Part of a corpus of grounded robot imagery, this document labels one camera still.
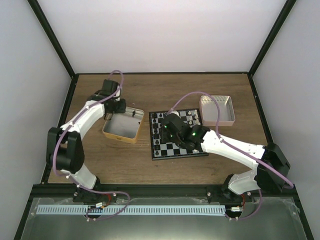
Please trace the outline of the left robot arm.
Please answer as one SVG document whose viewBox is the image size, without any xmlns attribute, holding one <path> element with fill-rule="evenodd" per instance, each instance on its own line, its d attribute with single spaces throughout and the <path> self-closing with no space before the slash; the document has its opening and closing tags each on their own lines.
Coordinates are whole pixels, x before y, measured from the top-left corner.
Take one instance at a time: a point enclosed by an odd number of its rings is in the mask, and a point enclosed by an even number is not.
<svg viewBox="0 0 320 240">
<path fill-rule="evenodd" d="M 105 79 L 102 88 L 87 98 L 82 109 L 61 127 L 48 131 L 46 162 L 58 176 L 71 178 L 79 188 L 85 189 L 89 201 L 97 202 L 102 196 L 98 177 L 85 165 L 82 140 L 88 130 L 108 114 L 126 111 L 126 100 L 121 98 L 122 83 Z"/>
</svg>

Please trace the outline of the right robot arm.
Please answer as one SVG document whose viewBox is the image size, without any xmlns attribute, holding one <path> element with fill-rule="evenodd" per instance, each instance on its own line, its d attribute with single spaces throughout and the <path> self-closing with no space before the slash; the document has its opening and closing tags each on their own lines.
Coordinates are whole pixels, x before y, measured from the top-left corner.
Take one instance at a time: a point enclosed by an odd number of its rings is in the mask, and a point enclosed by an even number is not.
<svg viewBox="0 0 320 240">
<path fill-rule="evenodd" d="M 283 189 L 294 188 L 287 178 L 291 166 L 283 151 L 273 142 L 259 145 L 239 141 L 203 125 L 190 126 L 174 113 L 162 120 L 161 127 L 168 139 L 181 149 L 220 155 L 250 169 L 226 178 L 222 195 L 229 202 L 250 191 L 280 194 Z"/>
</svg>

